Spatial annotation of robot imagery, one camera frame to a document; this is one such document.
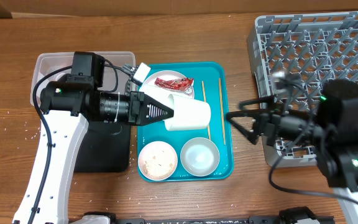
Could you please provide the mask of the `white paper cup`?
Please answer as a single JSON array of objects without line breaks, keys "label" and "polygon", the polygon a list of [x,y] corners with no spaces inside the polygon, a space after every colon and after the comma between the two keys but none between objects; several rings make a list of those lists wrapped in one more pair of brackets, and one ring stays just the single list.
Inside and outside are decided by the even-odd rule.
[{"label": "white paper cup", "polygon": [[167,106],[173,110],[173,117],[164,120],[167,131],[205,129],[211,120],[211,107],[204,101],[169,95]]}]

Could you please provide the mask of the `red snack wrapper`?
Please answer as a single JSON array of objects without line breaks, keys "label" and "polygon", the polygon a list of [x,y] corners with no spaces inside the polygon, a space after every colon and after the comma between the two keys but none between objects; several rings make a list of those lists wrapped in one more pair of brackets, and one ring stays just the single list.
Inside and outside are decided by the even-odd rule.
[{"label": "red snack wrapper", "polygon": [[177,91],[186,95],[190,95],[194,92],[193,83],[193,78],[177,78],[173,80],[163,80],[161,78],[157,78],[154,82],[154,84],[160,88]]}]

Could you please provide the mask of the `small white plate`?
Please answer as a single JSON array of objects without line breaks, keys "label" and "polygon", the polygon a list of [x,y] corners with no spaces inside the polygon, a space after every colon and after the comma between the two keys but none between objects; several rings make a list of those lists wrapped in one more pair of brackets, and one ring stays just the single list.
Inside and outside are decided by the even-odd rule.
[{"label": "small white plate", "polygon": [[138,155],[140,173],[152,181],[163,181],[176,170],[178,156],[174,148],[163,141],[148,143]]}]

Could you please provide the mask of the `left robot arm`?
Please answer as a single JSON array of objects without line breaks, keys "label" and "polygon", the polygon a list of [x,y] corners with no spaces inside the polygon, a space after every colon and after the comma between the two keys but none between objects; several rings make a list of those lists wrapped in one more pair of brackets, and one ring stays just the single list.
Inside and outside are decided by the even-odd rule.
[{"label": "left robot arm", "polygon": [[173,109],[141,91],[102,90],[106,67],[119,70],[101,55],[75,52],[71,65],[35,83],[32,101],[41,120],[40,139],[13,223],[68,223],[73,171],[91,121],[145,126],[173,117]]}]

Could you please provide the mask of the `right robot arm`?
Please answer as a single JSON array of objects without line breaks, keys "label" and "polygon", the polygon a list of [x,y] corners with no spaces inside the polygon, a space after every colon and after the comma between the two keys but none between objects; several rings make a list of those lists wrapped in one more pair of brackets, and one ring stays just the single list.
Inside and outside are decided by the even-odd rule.
[{"label": "right robot arm", "polygon": [[323,85],[317,113],[289,109],[289,102],[266,96],[239,103],[226,120],[249,142],[260,136],[273,146],[278,138],[314,146],[317,165],[332,188],[358,192],[358,84],[330,80]]}]

